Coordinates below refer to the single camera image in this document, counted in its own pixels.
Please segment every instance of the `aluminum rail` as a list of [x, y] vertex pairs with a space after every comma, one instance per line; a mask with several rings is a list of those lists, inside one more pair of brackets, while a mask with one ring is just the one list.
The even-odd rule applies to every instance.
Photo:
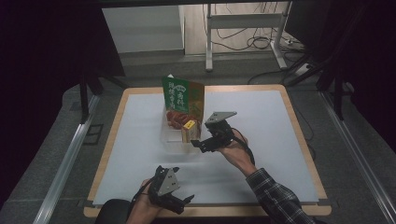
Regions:
[[64, 184], [66, 183], [67, 177], [69, 177], [70, 171], [73, 168], [73, 164], [76, 160], [79, 149], [81, 148], [84, 137], [90, 128], [94, 111], [99, 100], [99, 96], [94, 95], [92, 97], [90, 101], [90, 114], [87, 118], [87, 121], [84, 124], [78, 125], [70, 146], [64, 155], [64, 159], [59, 166], [59, 170], [56, 173], [51, 186], [49, 187], [49, 191], [43, 203], [41, 204], [40, 209], [38, 210], [34, 221], [35, 224], [49, 223], [53, 210], [55, 209], [55, 205], [59, 200], [62, 190], [64, 189]]
[[332, 121], [334, 122], [335, 127], [337, 128], [338, 132], [341, 134], [344, 142], [346, 143], [346, 147], [349, 149], [353, 160], [361, 171], [361, 175], [366, 181], [370, 191], [373, 193], [380, 209], [384, 213], [385, 218], [387, 219], [389, 224], [395, 224], [396, 210], [391, 198], [388, 196], [383, 185], [376, 177], [367, 160], [364, 158], [364, 155], [361, 153], [359, 145], [356, 143], [347, 125], [335, 114], [333, 110], [332, 99], [330, 98], [329, 94], [325, 92], [320, 92], [319, 95], [322, 97], [327, 107], [327, 110], [332, 117]]

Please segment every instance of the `white wall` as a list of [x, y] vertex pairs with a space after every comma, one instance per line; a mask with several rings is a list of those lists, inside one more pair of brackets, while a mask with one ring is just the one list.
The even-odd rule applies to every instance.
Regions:
[[118, 53], [184, 49], [182, 7], [103, 8], [103, 13]]

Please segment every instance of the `clear plastic container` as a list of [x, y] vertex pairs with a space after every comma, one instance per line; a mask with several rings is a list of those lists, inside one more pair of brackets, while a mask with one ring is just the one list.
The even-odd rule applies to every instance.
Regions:
[[181, 130], [169, 127], [166, 119], [166, 110], [163, 110], [163, 124], [161, 129], [161, 142], [167, 152], [170, 153], [200, 153], [198, 147], [194, 147], [191, 143], [183, 143]]

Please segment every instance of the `metal frame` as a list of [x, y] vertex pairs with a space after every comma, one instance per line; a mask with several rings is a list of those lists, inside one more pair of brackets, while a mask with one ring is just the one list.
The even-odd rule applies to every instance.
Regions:
[[90, 114], [88, 115], [85, 123], [79, 124], [76, 133], [70, 143], [69, 148], [64, 155], [64, 159], [56, 173], [55, 178], [52, 181], [49, 191], [41, 204], [40, 209], [35, 217], [35, 224], [49, 223], [52, 216], [55, 205], [59, 200], [59, 197], [64, 189], [67, 177], [69, 177], [70, 171], [73, 168], [73, 164], [76, 160], [79, 149], [81, 148], [84, 137], [91, 125], [95, 108], [99, 102], [98, 96], [93, 96], [90, 102]]
[[276, 56], [280, 69], [286, 69], [286, 63], [279, 49], [279, 41], [285, 28], [291, 2], [288, 2], [282, 13], [273, 14], [235, 14], [235, 15], [212, 15], [211, 5], [207, 4], [206, 14], [206, 64], [207, 72], [213, 70], [212, 29], [236, 29], [236, 28], [269, 28], [277, 27], [278, 32], [271, 48]]
[[361, 175], [363, 176], [364, 180], [367, 183], [367, 186], [373, 193], [388, 223], [396, 223], [396, 209], [391, 198], [387, 194], [379, 179], [376, 177], [374, 171], [371, 169], [370, 164], [364, 158], [364, 155], [361, 153], [361, 149], [359, 148], [358, 144], [350, 133], [347, 125], [338, 118], [337, 114], [332, 109], [333, 104], [329, 94], [321, 91], [319, 95], [322, 97], [326, 108], [332, 118], [332, 121], [337, 128], [337, 131], [340, 133], [341, 137], [346, 143], [346, 147], [349, 149], [352, 158], [354, 159], [356, 165], [361, 171]]

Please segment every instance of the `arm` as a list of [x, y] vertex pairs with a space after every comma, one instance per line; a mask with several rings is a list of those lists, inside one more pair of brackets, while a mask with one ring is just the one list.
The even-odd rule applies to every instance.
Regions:
[[[248, 143], [239, 132], [234, 134]], [[247, 182], [256, 194], [259, 204], [270, 218], [279, 223], [315, 223], [303, 211], [297, 196], [290, 189], [276, 183], [263, 168], [258, 170], [237, 142], [233, 141], [218, 151], [247, 177]]]
[[162, 208], [152, 204], [147, 195], [149, 185], [145, 188], [142, 194], [137, 198], [131, 214], [126, 221], [126, 224], [149, 224], [161, 212]]

